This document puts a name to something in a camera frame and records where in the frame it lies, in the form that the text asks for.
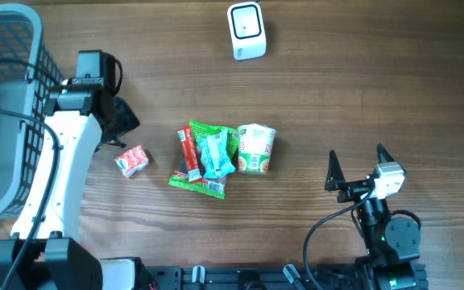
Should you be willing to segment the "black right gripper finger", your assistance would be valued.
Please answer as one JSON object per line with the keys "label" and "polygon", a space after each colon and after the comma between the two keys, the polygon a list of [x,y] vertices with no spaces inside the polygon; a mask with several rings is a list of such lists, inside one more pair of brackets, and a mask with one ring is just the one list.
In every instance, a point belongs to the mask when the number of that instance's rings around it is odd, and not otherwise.
{"label": "black right gripper finger", "polygon": [[379,161],[379,163],[376,165],[376,172],[378,174],[387,174],[390,172],[398,172],[402,174],[407,173],[406,170],[393,159],[393,157],[388,153],[388,151],[381,143],[377,145],[376,149]]}
{"label": "black right gripper finger", "polygon": [[338,191],[345,188],[346,180],[343,175],[335,150],[329,152],[329,169],[325,179],[326,191]]}

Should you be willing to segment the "small red white box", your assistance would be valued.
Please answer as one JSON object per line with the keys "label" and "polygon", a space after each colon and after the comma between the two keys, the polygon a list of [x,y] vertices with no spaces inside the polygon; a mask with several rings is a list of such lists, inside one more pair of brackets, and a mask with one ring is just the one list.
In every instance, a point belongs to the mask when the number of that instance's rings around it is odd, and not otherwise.
{"label": "small red white box", "polygon": [[143,170],[149,164],[149,159],[142,145],[125,151],[116,157],[114,161],[126,178],[130,178],[137,171]]}

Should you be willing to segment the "red stick packet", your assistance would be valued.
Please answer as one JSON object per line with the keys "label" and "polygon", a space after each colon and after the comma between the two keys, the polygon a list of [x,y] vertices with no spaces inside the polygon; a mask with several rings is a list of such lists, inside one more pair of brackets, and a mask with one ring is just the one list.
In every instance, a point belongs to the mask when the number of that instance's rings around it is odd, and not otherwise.
{"label": "red stick packet", "polygon": [[193,142],[193,133],[191,126],[184,126],[177,131],[180,138],[180,144],[184,153],[184,161],[187,169],[188,181],[190,184],[196,184],[203,181],[201,175],[197,149]]}

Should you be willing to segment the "cup noodles container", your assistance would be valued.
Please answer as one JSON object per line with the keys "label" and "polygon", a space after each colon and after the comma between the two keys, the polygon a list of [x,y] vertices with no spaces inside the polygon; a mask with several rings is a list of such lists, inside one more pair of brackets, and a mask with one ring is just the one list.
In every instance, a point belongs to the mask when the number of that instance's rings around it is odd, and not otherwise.
{"label": "cup noodles container", "polygon": [[238,128],[238,166],[241,173],[266,174],[276,130],[257,123]]}

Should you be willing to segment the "green snack bag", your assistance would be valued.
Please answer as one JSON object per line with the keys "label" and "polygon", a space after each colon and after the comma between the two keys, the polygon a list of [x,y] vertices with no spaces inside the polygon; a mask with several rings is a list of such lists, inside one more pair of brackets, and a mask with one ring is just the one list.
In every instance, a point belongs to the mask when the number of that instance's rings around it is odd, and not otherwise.
{"label": "green snack bag", "polygon": [[[193,120],[188,124],[188,126],[191,126],[191,129],[192,129],[193,142],[195,143],[195,146],[197,149],[198,164],[199,164],[199,169],[200,169],[202,177],[205,173],[205,168],[204,168],[204,165],[201,163],[201,149],[198,146],[198,142],[197,142],[198,139],[204,138],[207,135],[215,135],[222,130],[228,130],[228,140],[227,140],[226,150],[232,162],[232,158],[234,157],[236,151],[238,150],[238,131],[237,130],[226,127],[226,126],[212,126],[212,125],[204,124],[202,122],[197,122]],[[181,189],[186,189],[186,190],[190,190],[190,191],[194,191],[198,193],[203,193],[211,197],[223,199],[226,195],[226,182],[227,182],[228,175],[223,176],[218,179],[205,179],[203,177],[202,182],[190,184],[188,175],[187,175],[185,161],[184,161],[184,153],[182,151],[182,166],[180,167],[179,170],[173,173],[168,183],[174,187],[178,187]]]}

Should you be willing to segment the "light blue candy packet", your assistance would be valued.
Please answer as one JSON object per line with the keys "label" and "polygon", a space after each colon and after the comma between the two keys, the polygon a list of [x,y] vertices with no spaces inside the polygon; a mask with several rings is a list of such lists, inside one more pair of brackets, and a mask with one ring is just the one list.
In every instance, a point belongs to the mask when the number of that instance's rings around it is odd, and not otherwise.
{"label": "light blue candy packet", "polygon": [[228,130],[197,140],[201,149],[201,163],[205,168],[205,179],[218,179],[235,171],[226,150],[227,140]]}

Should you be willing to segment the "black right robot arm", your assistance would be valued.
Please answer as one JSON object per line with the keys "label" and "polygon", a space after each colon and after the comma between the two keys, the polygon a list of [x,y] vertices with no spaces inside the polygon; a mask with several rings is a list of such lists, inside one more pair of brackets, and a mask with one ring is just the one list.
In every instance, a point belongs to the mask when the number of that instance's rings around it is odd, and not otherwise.
{"label": "black right robot arm", "polygon": [[391,211],[387,198],[398,193],[406,177],[382,144],[377,146],[378,163],[363,180],[348,181],[334,150],[329,152],[325,190],[337,191],[338,202],[352,202],[351,217],[367,254],[354,262],[361,289],[419,290],[429,282],[420,258],[421,220],[412,212]]}

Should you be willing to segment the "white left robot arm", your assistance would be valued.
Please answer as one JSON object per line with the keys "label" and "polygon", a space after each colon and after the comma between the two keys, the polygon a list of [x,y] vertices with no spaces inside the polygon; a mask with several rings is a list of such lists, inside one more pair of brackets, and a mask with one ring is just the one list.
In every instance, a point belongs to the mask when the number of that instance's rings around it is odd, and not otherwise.
{"label": "white left robot arm", "polygon": [[140,289],[150,276],[138,258],[94,258],[74,238],[93,153],[139,120],[118,97],[122,65],[101,50],[78,54],[77,75],[52,89],[45,105],[47,138],[27,207],[11,239],[0,241],[3,289]]}

